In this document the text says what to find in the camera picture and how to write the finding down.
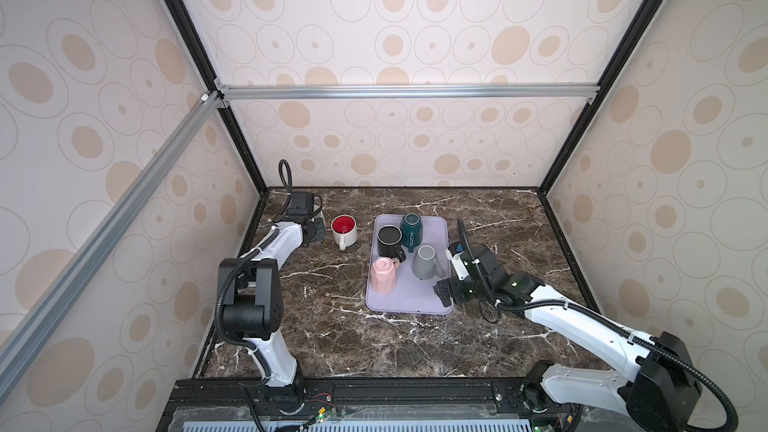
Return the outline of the white mug red inside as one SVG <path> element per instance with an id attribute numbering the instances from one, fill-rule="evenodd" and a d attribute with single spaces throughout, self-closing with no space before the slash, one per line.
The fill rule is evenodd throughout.
<path id="1" fill-rule="evenodd" d="M 358 239 L 356 220 L 350 215 L 339 215 L 332 220 L 333 239 L 341 251 L 351 248 Z"/>

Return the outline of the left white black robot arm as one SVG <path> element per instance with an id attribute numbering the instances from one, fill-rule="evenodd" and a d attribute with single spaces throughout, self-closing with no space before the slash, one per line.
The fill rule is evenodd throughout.
<path id="1" fill-rule="evenodd" d="M 219 265 L 213 325 L 225 342 L 246 349 L 271 388 L 296 388 L 299 364 L 280 326 L 284 314 L 280 269 L 290 255 L 326 238 L 322 198 L 293 189 L 287 160 L 278 175 L 288 197 L 268 233 L 249 251 Z"/>

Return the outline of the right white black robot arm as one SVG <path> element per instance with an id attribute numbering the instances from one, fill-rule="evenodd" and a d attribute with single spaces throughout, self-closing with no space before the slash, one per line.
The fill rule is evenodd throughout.
<path id="1" fill-rule="evenodd" d="M 578 404 L 630 417 L 645 431 L 692 431 L 689 419 L 708 389 L 726 414 L 722 431 L 734 431 L 738 412 L 725 392 L 694 367 L 686 345 L 663 332 L 650 335 L 624 326 L 566 298 L 542 279 L 518 271 L 508 274 L 486 246 L 473 246 L 462 221 L 459 239 L 438 253 L 448 261 L 435 294 L 444 305 L 477 301 L 498 322 L 515 314 L 577 343 L 599 357 L 607 369 L 567 367 L 541 360 L 522 380 L 519 394 L 532 413 L 557 404 Z"/>

